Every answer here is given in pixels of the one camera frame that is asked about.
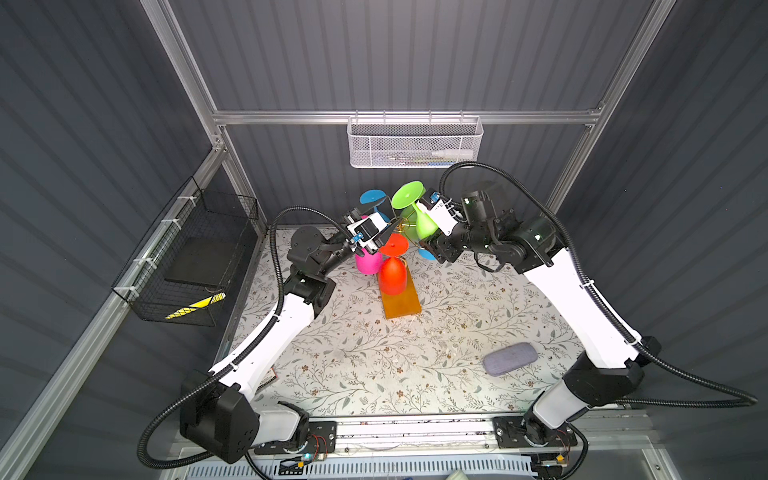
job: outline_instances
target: wooden board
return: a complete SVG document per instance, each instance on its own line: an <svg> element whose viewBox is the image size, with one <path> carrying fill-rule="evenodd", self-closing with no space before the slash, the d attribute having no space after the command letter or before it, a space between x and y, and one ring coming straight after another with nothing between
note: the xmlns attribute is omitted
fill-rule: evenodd
<svg viewBox="0 0 768 480"><path fill-rule="evenodd" d="M384 304L384 315L388 318L397 318L399 316L415 315L422 312L422 304L419 302L419 296L416 294L416 287L413 284L411 270L406 266L408 273L408 284L406 290L399 295L382 294L382 303Z"/></svg>

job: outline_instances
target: gray wall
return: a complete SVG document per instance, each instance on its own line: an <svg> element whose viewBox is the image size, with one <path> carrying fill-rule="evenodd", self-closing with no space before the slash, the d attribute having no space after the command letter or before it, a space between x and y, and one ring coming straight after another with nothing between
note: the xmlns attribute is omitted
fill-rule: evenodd
<svg viewBox="0 0 768 480"><path fill-rule="evenodd" d="M662 358L749 409L651 409L685 478L765 478L768 2L679 0L561 216ZM722 398L649 367L640 392Z"/></svg>
<svg viewBox="0 0 768 480"><path fill-rule="evenodd" d="M602 98L649 0L172 0L220 110L571 110ZM340 215L435 170L355 169L344 127L233 126L267 217ZM486 126L480 160L546 200L582 127ZM450 194L487 172L457 175ZM527 201L515 199L523 212ZM285 223L317 223L289 214Z"/></svg>
<svg viewBox="0 0 768 480"><path fill-rule="evenodd" d="M137 1L0 3L0 445L209 150ZM128 426L215 336L129 319L29 478L138 472Z"/></svg>

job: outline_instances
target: floral tablecloth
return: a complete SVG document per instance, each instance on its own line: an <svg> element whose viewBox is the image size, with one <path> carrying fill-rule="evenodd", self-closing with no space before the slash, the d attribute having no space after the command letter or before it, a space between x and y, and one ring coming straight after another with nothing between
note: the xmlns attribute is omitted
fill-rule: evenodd
<svg viewBox="0 0 768 480"><path fill-rule="evenodd" d="M286 276L292 234L277 232ZM288 401L313 415L524 410L581 352L558 311L509 266L486 273L468 254L439 265L413 248L404 258L419 315L387 320L376 278L346 262L331 274L337 286L330 303L277 360L278 380L254 402ZM269 312L276 292L266 247L235 346ZM536 362L500 377L485 372L483 356L519 342L535 347Z"/></svg>

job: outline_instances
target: purple case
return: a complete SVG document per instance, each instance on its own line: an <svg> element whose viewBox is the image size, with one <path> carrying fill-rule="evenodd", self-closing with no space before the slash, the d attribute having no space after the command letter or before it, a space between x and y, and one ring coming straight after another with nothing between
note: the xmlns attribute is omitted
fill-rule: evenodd
<svg viewBox="0 0 768 480"><path fill-rule="evenodd" d="M489 353L482 360L485 371L491 376L501 376L519 369L538 359L536 349L530 343L516 343Z"/></svg>

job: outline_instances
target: yellow marker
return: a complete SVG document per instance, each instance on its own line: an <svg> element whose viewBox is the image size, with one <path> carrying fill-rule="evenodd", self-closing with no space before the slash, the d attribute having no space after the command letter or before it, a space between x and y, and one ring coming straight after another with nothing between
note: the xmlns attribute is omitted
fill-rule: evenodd
<svg viewBox="0 0 768 480"><path fill-rule="evenodd" d="M177 318L179 316L187 315L188 313L192 313L198 309L205 308L209 306L211 303L216 303L221 300L224 300L224 297L227 296L224 292L217 293L214 296L209 296L208 298L201 300L199 302L193 303L192 305L185 306L184 308L178 309L169 316L165 317L166 320L170 320L172 318Z"/></svg>

